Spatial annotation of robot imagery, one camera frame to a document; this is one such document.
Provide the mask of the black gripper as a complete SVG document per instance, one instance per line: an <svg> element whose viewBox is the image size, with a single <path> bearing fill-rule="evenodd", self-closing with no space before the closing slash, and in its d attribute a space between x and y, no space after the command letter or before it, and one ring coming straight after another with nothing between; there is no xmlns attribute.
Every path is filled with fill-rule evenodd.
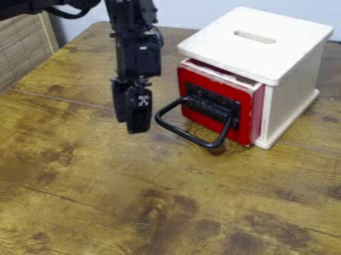
<svg viewBox="0 0 341 255"><path fill-rule="evenodd" d="M141 133L152 127L153 92L144 87L152 85L150 78L162 74L165 38L158 28L117 30L113 37L118 65L118 76L113 80L117 119L120 123L128 122L129 133Z"/></svg>

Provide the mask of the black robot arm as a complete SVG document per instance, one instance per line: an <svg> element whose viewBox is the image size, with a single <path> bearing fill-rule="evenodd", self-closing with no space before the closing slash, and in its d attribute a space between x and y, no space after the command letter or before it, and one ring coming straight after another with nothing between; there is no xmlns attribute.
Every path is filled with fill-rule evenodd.
<svg viewBox="0 0 341 255"><path fill-rule="evenodd" d="M162 74L165 40L156 26L160 20L154 0L0 0L0 21L43 11L76 20L102 1L117 41L118 76L113 79L117 119L128 124L129 133L141 133L152 128L150 78Z"/></svg>

